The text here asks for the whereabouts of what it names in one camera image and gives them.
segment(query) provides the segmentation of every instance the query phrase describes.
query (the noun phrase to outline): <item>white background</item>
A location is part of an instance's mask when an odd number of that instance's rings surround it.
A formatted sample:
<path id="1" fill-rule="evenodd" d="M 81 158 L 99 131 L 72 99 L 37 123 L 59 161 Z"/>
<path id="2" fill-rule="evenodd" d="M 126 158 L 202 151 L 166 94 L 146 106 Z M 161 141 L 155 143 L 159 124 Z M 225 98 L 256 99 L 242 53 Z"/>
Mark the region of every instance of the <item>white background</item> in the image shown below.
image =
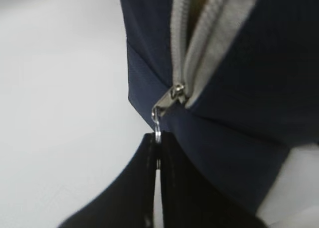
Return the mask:
<path id="1" fill-rule="evenodd" d="M 114 180 L 151 131 L 127 94 L 119 0 L 0 0 L 1 228 L 55 228 Z M 293 151 L 269 224 L 319 205 L 318 151 Z"/>

